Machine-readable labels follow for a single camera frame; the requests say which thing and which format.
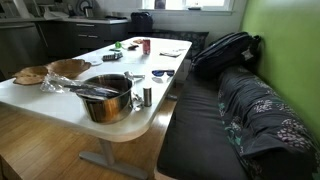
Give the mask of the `black bag on bench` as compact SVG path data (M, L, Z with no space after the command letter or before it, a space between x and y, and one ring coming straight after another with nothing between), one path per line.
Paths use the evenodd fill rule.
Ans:
M131 21L135 32L151 32L153 18L149 12L132 12Z

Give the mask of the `clear plastic bag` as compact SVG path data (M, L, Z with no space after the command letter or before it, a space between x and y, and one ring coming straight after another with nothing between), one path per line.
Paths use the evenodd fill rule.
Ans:
M69 90L70 92L73 92L81 97L94 100L106 100L121 94L120 90L105 85L71 80L55 73L48 73L45 76L40 89L44 92L55 93L64 93Z

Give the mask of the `brown wooden leaf plate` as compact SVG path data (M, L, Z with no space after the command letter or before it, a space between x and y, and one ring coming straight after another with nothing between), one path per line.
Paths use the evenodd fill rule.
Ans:
M27 67L13 75L15 78L13 83L19 85L40 84L43 82L47 73L48 69L45 66Z

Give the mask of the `black remote control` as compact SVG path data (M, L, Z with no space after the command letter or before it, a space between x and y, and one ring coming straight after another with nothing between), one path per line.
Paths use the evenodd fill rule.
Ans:
M118 60L120 58L123 57L123 53L122 52L115 52L113 54L107 54L107 55L104 55L102 57L102 60L104 62L107 62L107 61L115 61L115 60Z

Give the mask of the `dark sofa seat cushion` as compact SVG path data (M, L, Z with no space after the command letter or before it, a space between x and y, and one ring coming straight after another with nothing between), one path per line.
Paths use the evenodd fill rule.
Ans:
M190 74L167 126L156 180L249 180L227 140L218 85Z

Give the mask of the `floral dark blanket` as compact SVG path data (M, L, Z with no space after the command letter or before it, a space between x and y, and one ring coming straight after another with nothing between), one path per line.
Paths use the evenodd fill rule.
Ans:
M318 143L269 85L242 66L218 84L227 139L252 180L320 180Z

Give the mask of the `blue sunglasses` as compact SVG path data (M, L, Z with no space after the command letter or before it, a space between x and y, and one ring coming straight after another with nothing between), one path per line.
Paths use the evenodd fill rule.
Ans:
M162 77L165 73L167 76L172 77L175 74L175 70L152 70L152 74L156 77Z

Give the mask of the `black backpack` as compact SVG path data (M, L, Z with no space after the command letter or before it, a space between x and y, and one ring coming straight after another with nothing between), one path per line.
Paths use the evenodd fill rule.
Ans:
M211 79L230 66L252 63L257 59L260 42L259 35L229 33L192 59L192 72L200 78Z

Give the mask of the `papers on table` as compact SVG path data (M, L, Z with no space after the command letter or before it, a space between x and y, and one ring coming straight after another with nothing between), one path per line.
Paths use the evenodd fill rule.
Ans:
M180 56L182 52L183 52L183 49L164 50L160 52L160 55L176 58Z

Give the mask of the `silver shaker bottle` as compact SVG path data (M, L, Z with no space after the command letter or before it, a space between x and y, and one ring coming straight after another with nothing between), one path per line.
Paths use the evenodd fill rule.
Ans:
M144 95L144 106L150 107L152 105L152 92L150 87L143 88L143 95Z

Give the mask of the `green small cup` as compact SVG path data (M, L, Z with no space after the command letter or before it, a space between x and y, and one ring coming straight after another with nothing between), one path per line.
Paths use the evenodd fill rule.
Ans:
M117 42L115 42L115 47L117 49L122 48L122 44L119 41L117 41Z

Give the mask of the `dark kitchen cabinet drawers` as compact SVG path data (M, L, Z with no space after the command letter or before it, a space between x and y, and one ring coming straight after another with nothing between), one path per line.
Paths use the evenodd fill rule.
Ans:
M47 55L52 59L76 57L128 36L126 23L43 21L37 28Z

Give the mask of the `large steel pot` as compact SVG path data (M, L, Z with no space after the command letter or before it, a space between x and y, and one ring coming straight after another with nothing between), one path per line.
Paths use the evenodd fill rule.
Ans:
M97 98L79 95L90 119L112 124L126 118L132 111L131 90L134 83L122 74L104 74L85 80L87 84L112 89Z

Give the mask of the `red soda can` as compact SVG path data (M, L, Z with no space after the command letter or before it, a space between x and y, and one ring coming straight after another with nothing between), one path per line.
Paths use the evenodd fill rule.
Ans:
M143 54L149 55L151 51L150 39L143 39Z

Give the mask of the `white round coaster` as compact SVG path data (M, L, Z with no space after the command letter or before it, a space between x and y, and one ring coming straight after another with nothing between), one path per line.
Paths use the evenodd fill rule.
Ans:
M91 63L91 66L99 66L103 63L103 61L99 60L99 59L98 60L97 59L90 59L90 60L88 60L88 62Z

